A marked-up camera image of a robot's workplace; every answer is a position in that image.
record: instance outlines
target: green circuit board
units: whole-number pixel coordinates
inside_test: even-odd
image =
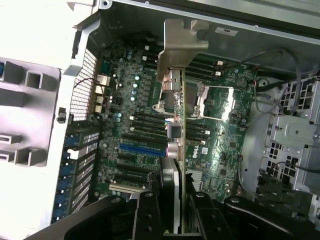
[[[166,96],[166,113],[155,110],[161,94],[161,83],[156,81],[159,51],[158,46],[117,42],[101,56],[98,74],[110,76],[110,82],[104,91],[105,104],[94,103],[102,106],[96,114],[103,119],[105,128],[92,184],[100,196],[122,194],[109,189],[115,183],[147,189],[148,173],[159,171],[160,157],[166,154],[165,118],[171,117],[174,108],[172,99]],[[202,82],[209,86],[204,115],[220,119],[187,119],[186,168],[201,178],[197,191],[222,202],[237,190],[235,182],[256,71],[245,65],[223,68],[215,65],[219,61],[201,54],[185,71],[187,117],[193,109],[193,98],[197,97],[197,83]]]

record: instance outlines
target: pcie slot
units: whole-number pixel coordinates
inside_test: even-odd
[[[147,182],[147,175],[142,176],[142,175],[129,175],[128,173],[127,174],[116,173],[114,175],[114,181],[121,182],[121,180],[145,184]]]
[[[133,140],[133,141],[144,142],[144,143],[155,143],[162,146],[166,146],[168,142],[166,137],[163,137],[162,139],[158,137],[156,139],[155,137],[151,138],[150,136],[138,137],[138,136],[133,136],[128,134],[123,134],[121,138],[125,140]]]
[[[133,194],[136,192],[144,191],[144,189],[141,187],[128,186],[128,185],[123,185],[119,183],[110,183],[109,190],[121,192],[121,193],[127,193],[127,194]]]
[[[152,150],[146,147],[133,146],[133,145],[124,144],[124,143],[120,143],[119,148],[121,150],[127,150],[131,152],[135,152],[137,154],[153,155],[157,157],[164,157],[166,155],[166,153],[163,151]]]
[[[143,174],[145,174],[145,173],[148,174],[151,172],[149,169],[146,169],[146,168],[126,165],[126,164],[122,164],[122,163],[118,163],[118,162],[116,163],[116,167],[117,167],[117,169],[124,169],[124,170],[143,173]]]
[[[121,160],[132,160],[132,159],[135,159],[136,156],[134,155],[131,155],[131,154],[121,154],[121,153],[118,153],[118,156],[117,156],[118,159],[121,159]]]

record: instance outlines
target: chip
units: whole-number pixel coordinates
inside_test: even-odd
[[[227,175],[227,170],[221,169],[220,170],[220,174],[223,175],[223,176]]]

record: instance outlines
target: wire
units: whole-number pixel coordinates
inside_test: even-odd
[[[244,59],[244,60],[242,60],[240,62],[237,62],[235,64],[229,65],[229,67],[232,67],[232,68],[238,67],[238,66],[240,66],[242,64],[245,64],[246,62],[250,61],[251,59],[254,59],[254,58],[259,57],[259,56],[264,55],[264,54],[269,54],[269,53],[281,53],[281,54],[283,54],[283,52],[285,50],[286,50],[285,48],[275,48],[275,49],[261,51],[261,52],[258,52],[258,53],[254,54],[254,55],[251,55],[251,56],[247,57],[246,59]]]
[[[79,84],[81,84],[81,83],[83,83],[84,81],[87,81],[87,80],[94,80],[95,81],[95,84],[97,84],[98,86],[100,86],[100,88],[101,88],[101,93],[102,93],[102,98],[103,98],[103,104],[104,104],[104,106],[106,107],[106,108],[108,108],[108,106],[107,106],[107,103],[106,103],[106,101],[105,101],[105,92],[104,92],[104,89],[103,89],[103,85],[100,83],[100,82],[98,82],[98,80],[97,79],[95,79],[95,78],[93,78],[93,77],[88,77],[88,78],[84,78],[84,79],[82,79],[82,80],[80,80],[79,82],[77,82],[74,86],[73,86],[73,89],[75,89]]]
[[[296,110],[298,109],[299,107],[299,101],[300,101],[300,91],[301,91],[301,79],[302,79],[302,73],[301,73],[301,66],[300,66],[300,63],[299,63],[299,59],[297,57],[297,55],[291,51],[290,49],[287,49],[287,48],[284,48],[284,47],[279,47],[279,48],[275,48],[275,49],[271,49],[271,50],[266,50],[266,51],[261,51],[261,52],[258,52],[254,55],[251,55],[249,57],[247,57],[246,59],[234,64],[234,65],[229,65],[229,67],[237,67],[237,66],[240,66],[248,61],[250,61],[251,59],[254,59],[256,57],[259,57],[261,55],[264,55],[264,54],[268,54],[268,53],[275,53],[275,52],[280,52],[280,53],[283,53],[283,52],[286,52],[288,53],[294,60],[294,65],[295,65],[295,74],[296,74],[296,89],[295,89],[295,95],[294,95],[294,103],[293,103],[293,106],[291,108],[291,110],[287,113],[288,115],[292,115],[294,112],[296,112]]]
[[[296,166],[295,164],[292,164],[292,163],[289,163],[289,162],[286,162],[286,161],[280,161],[280,162],[272,165],[267,174],[271,175],[272,170],[275,169],[280,164],[285,164],[288,167],[294,167],[294,168],[297,168],[297,169],[300,169],[302,171],[306,171],[306,172],[309,172],[309,173],[320,174],[320,169],[310,169],[310,168],[303,167],[303,166]]]
[[[96,81],[96,79],[95,79],[95,78],[92,78],[92,77],[84,78],[84,79],[78,81],[78,82],[73,86],[73,88],[75,89],[79,84],[82,84],[84,81],[87,81],[87,80],[94,80],[94,81]]]

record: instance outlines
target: blue pcie slot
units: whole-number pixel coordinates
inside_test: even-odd
[[[164,157],[166,155],[166,153],[163,151],[152,150],[145,147],[133,146],[133,145],[124,144],[124,143],[120,143],[119,148],[121,150],[132,151],[138,154],[153,155],[157,157]]]

